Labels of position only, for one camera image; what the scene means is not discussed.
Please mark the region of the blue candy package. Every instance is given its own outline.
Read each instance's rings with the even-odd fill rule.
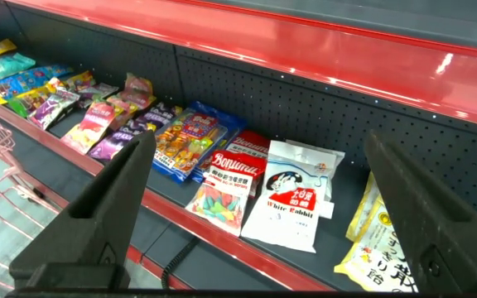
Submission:
[[[36,62],[24,55],[6,55],[0,58],[0,79],[34,66]]]
[[[31,91],[45,85],[53,77],[60,77],[73,72],[73,69],[65,65],[51,65],[36,67],[22,71],[19,74],[0,79],[0,104],[16,95]]]
[[[176,182],[184,181],[244,121],[200,102],[192,103],[178,118],[156,133],[153,167]]]

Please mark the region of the gummy candy bag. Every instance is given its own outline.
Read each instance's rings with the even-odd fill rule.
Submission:
[[[185,208],[238,237],[252,181],[265,168],[265,159],[217,150],[204,184]]]

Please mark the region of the white packaging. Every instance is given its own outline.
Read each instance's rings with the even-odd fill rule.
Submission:
[[[336,156],[272,141],[263,191],[241,235],[287,248],[313,248],[319,218],[317,201],[325,196]]]

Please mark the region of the red label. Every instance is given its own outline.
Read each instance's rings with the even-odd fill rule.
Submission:
[[[213,153],[212,166],[244,175],[259,177],[266,168],[266,160],[243,153],[218,150]]]
[[[270,199],[291,207],[299,207],[313,211],[316,206],[316,191],[314,189],[298,187],[293,191],[270,195]]]

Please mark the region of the red shelf edge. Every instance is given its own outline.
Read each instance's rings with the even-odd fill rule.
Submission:
[[[1,105],[0,118],[91,175],[97,175],[103,168],[98,161],[79,154],[54,135],[41,130]],[[149,189],[145,190],[142,205],[290,290],[334,291],[314,277],[226,233]]]

